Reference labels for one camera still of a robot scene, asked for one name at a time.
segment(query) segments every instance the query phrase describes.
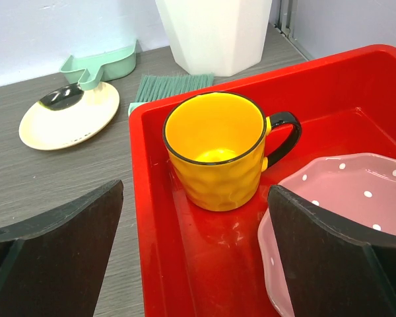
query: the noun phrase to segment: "green brush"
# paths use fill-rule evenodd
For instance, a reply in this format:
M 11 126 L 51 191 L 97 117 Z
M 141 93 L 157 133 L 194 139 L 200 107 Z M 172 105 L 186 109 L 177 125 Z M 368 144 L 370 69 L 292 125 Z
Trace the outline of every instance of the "green brush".
M 145 75 L 139 84 L 135 102 L 129 105 L 128 115 L 140 105 L 155 100 L 183 94 L 213 85 L 214 75 L 179 75 L 150 76 Z

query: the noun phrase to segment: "gray wooden table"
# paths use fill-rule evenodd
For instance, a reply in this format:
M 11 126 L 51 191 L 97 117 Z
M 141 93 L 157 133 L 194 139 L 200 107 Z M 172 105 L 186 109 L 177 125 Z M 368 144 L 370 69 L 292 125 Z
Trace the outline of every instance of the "gray wooden table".
M 124 204 L 95 316 L 143 316 L 143 296 L 133 194 L 127 107 L 134 101 L 141 75 L 185 73 L 169 48 L 144 52 L 129 76 L 113 81 L 121 97 L 113 121 L 92 139 L 75 147 L 41 152 L 26 147 L 18 137 L 24 113 L 43 95 L 66 85 L 50 75 L 0 87 L 0 227 L 47 211 L 119 178 L 125 184 Z M 223 83 L 294 65 L 304 58 L 269 27 L 260 64 Z

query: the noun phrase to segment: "yellow mug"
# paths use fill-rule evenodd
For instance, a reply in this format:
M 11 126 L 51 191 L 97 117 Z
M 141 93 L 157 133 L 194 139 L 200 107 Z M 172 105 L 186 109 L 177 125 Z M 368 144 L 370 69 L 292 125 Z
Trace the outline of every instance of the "yellow mug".
M 265 137 L 287 123 L 293 129 L 286 141 L 264 157 Z M 290 112 L 265 117 L 246 97 L 210 92 L 183 101 L 169 113 L 163 140 L 188 198 L 207 210 L 228 211 L 252 198 L 261 172 L 290 152 L 301 132 Z

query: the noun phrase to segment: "red tray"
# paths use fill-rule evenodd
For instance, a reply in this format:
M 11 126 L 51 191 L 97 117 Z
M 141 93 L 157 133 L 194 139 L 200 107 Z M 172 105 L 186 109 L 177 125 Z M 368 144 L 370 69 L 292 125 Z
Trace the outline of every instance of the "red tray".
M 162 140 L 174 106 L 217 90 L 251 98 L 266 115 L 291 111 L 303 130 L 292 152 L 263 173 L 252 200 L 225 213 L 187 200 Z M 129 123 L 145 316 L 278 316 L 257 242 L 269 187 L 316 157 L 373 152 L 396 159 L 396 48 L 368 46 L 151 102 Z M 272 132 L 266 152 L 287 132 Z

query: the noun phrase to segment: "white container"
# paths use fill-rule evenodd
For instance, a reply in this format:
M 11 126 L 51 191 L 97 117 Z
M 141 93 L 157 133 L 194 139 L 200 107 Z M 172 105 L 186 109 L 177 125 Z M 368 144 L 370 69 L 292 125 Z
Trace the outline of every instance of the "white container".
M 232 76 L 261 61 L 272 0 L 156 0 L 176 63 Z

